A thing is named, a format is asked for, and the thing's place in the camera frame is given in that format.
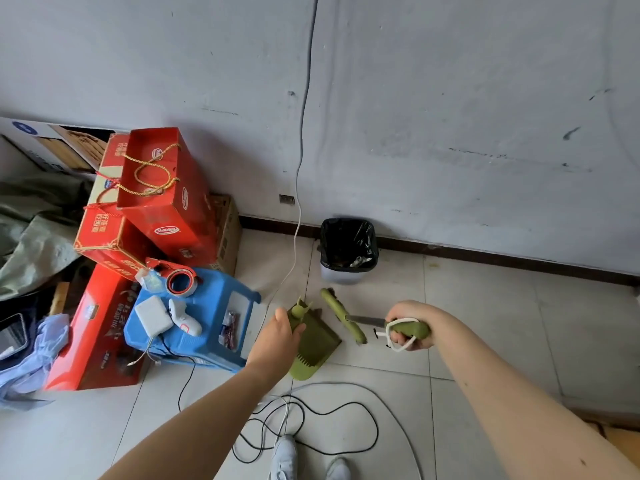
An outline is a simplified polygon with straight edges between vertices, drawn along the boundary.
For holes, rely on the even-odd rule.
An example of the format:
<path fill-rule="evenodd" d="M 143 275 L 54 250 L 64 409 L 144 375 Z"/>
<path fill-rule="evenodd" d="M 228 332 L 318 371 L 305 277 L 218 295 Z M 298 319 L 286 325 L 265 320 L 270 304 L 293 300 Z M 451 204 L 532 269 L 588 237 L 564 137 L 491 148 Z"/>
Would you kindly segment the brown cardboard box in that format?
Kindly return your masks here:
<path fill-rule="evenodd" d="M 215 213 L 217 251 L 216 260 L 206 267 L 235 276 L 243 232 L 236 202 L 231 195 L 210 194 L 209 204 Z"/>

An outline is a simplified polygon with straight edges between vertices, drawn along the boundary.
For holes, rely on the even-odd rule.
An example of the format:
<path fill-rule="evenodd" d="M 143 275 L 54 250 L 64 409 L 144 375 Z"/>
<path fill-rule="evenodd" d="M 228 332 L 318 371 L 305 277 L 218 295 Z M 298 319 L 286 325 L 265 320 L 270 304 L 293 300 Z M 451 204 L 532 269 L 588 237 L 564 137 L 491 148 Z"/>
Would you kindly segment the red gift box gold trim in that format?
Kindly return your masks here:
<path fill-rule="evenodd" d="M 74 240 L 79 254 L 121 277 L 135 281 L 147 258 L 165 255 L 116 208 L 128 134 L 112 134 L 96 174 L 84 216 Z"/>

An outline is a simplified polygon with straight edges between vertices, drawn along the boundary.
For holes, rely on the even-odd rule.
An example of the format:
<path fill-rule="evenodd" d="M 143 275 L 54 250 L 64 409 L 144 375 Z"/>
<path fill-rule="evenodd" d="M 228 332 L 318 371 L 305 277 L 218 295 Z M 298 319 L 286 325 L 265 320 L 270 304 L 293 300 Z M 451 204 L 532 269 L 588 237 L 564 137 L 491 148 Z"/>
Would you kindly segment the light blue cloth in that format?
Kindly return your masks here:
<path fill-rule="evenodd" d="M 33 393 L 44 387 L 52 364 L 68 345 L 68 314 L 50 315 L 38 325 L 34 348 L 18 364 L 0 371 L 0 410 L 30 411 L 52 403 Z"/>

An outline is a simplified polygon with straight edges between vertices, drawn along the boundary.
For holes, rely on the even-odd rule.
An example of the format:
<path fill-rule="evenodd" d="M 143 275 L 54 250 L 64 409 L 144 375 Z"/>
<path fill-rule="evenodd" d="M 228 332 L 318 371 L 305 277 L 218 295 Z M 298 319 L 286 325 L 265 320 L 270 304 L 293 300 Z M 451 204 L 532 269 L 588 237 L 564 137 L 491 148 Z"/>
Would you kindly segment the red tape dispenser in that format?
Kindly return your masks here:
<path fill-rule="evenodd" d="M 144 290 L 152 294 L 169 294 L 174 298 L 187 298 L 195 293 L 203 282 L 189 266 L 167 260 L 147 258 L 135 279 Z"/>

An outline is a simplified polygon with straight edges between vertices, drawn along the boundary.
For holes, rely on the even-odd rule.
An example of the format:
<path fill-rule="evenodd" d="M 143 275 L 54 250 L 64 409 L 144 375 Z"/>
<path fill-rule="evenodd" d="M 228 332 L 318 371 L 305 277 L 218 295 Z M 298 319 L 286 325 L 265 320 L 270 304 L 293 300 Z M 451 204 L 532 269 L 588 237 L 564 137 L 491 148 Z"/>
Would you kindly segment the wooden block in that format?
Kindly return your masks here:
<path fill-rule="evenodd" d="M 59 315 L 64 312 L 69 287 L 70 282 L 60 281 L 56 284 L 48 316 Z"/>

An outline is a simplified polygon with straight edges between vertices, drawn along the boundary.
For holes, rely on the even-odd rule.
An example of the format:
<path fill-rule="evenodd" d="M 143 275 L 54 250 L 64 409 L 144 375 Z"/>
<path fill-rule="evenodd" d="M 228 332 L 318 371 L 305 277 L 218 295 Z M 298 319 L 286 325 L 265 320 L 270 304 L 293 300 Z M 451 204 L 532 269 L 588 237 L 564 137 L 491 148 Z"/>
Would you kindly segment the person's right hand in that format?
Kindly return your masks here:
<path fill-rule="evenodd" d="M 396 303 L 395 306 L 390 309 L 385 321 L 395 322 L 400 319 L 412 318 L 425 323 L 431 331 L 431 346 L 433 346 L 439 324 L 443 322 L 446 316 L 446 312 L 435 306 L 414 300 L 405 300 Z"/>

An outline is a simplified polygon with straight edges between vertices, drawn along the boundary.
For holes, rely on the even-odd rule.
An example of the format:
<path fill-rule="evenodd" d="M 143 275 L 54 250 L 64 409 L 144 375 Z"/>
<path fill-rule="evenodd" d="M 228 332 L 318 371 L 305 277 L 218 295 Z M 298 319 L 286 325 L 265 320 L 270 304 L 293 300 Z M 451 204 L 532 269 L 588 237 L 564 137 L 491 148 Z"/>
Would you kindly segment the white printed carton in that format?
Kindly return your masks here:
<path fill-rule="evenodd" d="M 0 136 L 39 168 L 93 182 L 109 139 L 130 130 L 0 117 Z"/>

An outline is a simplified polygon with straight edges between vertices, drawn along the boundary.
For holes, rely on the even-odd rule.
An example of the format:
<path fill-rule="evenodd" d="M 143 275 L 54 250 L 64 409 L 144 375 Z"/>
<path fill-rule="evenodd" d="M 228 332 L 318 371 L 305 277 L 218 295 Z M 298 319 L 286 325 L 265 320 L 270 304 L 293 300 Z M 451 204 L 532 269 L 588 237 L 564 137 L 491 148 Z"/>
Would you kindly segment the green hand broom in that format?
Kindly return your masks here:
<path fill-rule="evenodd" d="M 376 338 L 386 339 L 388 348 L 390 348 L 388 345 L 388 332 L 391 328 L 397 327 L 397 331 L 409 337 L 415 337 L 416 339 L 425 339 L 431 334 L 429 327 L 417 319 L 405 318 L 395 322 L 386 322 L 385 319 L 378 317 L 350 314 L 342 302 L 338 300 L 332 288 L 322 288 L 321 297 L 330 307 L 336 318 L 338 318 L 345 329 L 347 329 L 357 345 L 366 345 L 368 343 L 368 339 L 361 329 L 361 326 L 372 328 Z"/>

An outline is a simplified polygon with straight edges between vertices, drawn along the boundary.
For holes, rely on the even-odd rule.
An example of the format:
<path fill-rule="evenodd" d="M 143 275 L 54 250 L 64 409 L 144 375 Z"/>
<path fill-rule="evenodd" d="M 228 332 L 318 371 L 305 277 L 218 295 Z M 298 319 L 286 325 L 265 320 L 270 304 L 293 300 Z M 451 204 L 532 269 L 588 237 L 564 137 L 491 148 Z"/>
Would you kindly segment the green plastic dustpan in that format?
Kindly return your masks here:
<path fill-rule="evenodd" d="M 298 345 L 298 352 L 289 370 L 297 381 L 310 379 L 341 344 L 341 339 L 322 319 L 322 309 L 313 308 L 298 298 L 287 316 L 292 331 L 306 325 Z"/>

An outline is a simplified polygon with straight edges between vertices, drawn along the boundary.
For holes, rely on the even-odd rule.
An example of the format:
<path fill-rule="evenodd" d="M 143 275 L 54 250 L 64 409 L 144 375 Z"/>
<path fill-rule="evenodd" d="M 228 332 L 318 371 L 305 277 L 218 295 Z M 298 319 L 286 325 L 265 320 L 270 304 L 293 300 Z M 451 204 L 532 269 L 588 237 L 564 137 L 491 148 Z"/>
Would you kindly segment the person's left hand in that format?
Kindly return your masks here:
<path fill-rule="evenodd" d="M 286 309 L 279 307 L 261 328 L 248 355 L 245 368 L 265 382 L 275 384 L 290 370 L 298 352 L 292 343 Z"/>

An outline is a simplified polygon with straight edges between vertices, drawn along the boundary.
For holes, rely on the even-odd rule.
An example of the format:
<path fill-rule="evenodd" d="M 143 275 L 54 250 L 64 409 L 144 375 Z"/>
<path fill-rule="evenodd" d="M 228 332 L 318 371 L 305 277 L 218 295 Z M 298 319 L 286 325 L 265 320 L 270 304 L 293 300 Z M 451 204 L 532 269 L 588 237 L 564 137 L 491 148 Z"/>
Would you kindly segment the small snack packet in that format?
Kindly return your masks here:
<path fill-rule="evenodd" d="M 218 334 L 219 344 L 232 351 L 237 350 L 237 327 L 240 316 L 240 313 L 234 310 L 226 311 Z"/>

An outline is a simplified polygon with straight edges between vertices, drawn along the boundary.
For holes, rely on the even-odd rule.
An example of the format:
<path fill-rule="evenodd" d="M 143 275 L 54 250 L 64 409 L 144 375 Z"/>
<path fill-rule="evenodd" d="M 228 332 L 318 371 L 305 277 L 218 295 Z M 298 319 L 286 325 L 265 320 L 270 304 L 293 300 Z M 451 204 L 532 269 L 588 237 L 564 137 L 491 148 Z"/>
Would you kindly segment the person's right white shoe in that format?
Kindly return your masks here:
<path fill-rule="evenodd" d="M 343 457 L 333 459 L 326 470 L 324 480 L 353 480 L 348 460 Z"/>

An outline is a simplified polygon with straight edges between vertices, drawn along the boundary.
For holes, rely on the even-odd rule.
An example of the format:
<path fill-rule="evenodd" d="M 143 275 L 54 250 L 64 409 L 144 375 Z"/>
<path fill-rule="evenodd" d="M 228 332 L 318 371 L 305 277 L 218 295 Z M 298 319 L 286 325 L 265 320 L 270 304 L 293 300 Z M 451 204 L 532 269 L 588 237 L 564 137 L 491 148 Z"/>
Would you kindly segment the person's left white shoe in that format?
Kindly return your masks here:
<path fill-rule="evenodd" d="M 298 480 L 298 452 L 292 435 L 280 437 L 273 448 L 269 480 Z"/>

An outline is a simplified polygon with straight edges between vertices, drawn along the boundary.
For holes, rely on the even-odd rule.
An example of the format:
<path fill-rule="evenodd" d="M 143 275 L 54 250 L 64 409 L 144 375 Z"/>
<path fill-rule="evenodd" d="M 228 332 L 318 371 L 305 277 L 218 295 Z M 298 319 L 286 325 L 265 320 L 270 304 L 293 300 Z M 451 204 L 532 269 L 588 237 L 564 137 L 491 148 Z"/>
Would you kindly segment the blue plastic stool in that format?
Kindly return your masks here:
<path fill-rule="evenodd" d="M 187 302 L 188 314 L 202 325 L 201 336 L 192 337 L 174 325 L 150 340 L 133 308 L 124 326 L 125 343 L 140 352 L 149 346 L 151 357 L 161 362 L 238 372 L 246 364 L 241 355 L 243 343 L 253 307 L 260 304 L 261 295 L 228 274 L 204 268 L 197 268 L 196 273 L 203 282 L 194 294 L 182 300 Z M 241 315 L 236 351 L 218 342 L 220 326 L 228 310 Z"/>

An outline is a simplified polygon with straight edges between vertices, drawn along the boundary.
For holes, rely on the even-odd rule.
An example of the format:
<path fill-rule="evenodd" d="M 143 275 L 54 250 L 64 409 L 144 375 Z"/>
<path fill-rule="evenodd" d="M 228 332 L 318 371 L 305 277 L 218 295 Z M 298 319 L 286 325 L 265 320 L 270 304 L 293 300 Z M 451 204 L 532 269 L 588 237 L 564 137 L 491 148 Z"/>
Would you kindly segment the person's white shoe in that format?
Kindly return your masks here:
<path fill-rule="evenodd" d="M 298 480 L 298 452 L 292 435 L 280 437 L 273 448 L 269 480 Z"/>
<path fill-rule="evenodd" d="M 348 460 L 343 457 L 333 459 L 326 470 L 324 480 L 353 480 Z"/>

